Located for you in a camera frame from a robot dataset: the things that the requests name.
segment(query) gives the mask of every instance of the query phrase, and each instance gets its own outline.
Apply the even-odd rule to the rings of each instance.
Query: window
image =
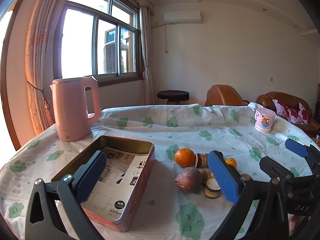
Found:
[[[54,78],[138,77],[137,10],[119,0],[67,0],[60,22]]]

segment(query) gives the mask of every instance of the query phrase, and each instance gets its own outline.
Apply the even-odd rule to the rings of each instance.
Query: blue gripper pad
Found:
[[[296,155],[299,155],[300,157],[308,157],[309,153],[306,149],[306,147],[304,147],[302,144],[297,143],[294,140],[291,139],[287,139],[284,143],[284,146],[294,152]]]
[[[208,166],[221,187],[226,200],[235,205],[239,198],[238,184],[225,165],[227,164],[224,159],[222,158],[221,161],[214,151],[209,153]]]
[[[78,203],[88,200],[101,173],[106,167],[107,156],[104,152],[96,151],[90,160],[81,165],[74,174],[76,183],[75,197]]]

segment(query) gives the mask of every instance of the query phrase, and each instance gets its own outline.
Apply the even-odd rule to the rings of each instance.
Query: kettle handle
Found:
[[[82,89],[91,88],[94,115],[88,118],[88,124],[96,122],[101,116],[101,107],[98,91],[98,82],[94,77],[83,78],[81,81]]]

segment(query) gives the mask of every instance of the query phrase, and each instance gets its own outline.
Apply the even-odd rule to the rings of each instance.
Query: pink electric kettle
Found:
[[[74,142],[91,133],[89,124],[101,115],[97,80],[94,77],[55,79],[50,87],[59,139]],[[95,112],[89,118],[84,92],[87,87],[91,88]]]

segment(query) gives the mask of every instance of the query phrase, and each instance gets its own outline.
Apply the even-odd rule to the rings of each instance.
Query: window frame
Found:
[[[133,25],[137,28],[132,27],[131,25],[120,21],[119,19],[111,16],[112,5],[120,8],[121,10],[133,14]],[[62,49],[62,36],[63,36],[63,26],[68,9],[80,11],[94,17],[93,19],[93,28],[92,28],[92,72],[97,81],[99,87],[106,86],[110,84],[116,84],[121,82],[129,82],[135,80],[142,80],[142,54],[141,54],[141,41],[140,41],[140,30],[139,30],[139,11],[137,8],[131,8],[128,4],[124,3],[123,0],[108,0],[108,13],[105,14],[99,10],[82,5],[72,1],[66,1],[63,8],[62,14],[58,21],[58,25],[55,31],[54,38],[54,48],[53,48],[53,77],[54,79],[62,78],[61,72],[61,49]],[[97,58],[97,44],[98,44],[98,22],[103,20],[111,24],[116,25],[116,69],[117,73],[106,73],[106,74],[97,74],[98,73],[98,58]],[[123,73],[121,72],[121,28],[134,33],[134,55],[133,62],[135,67],[135,72]]]

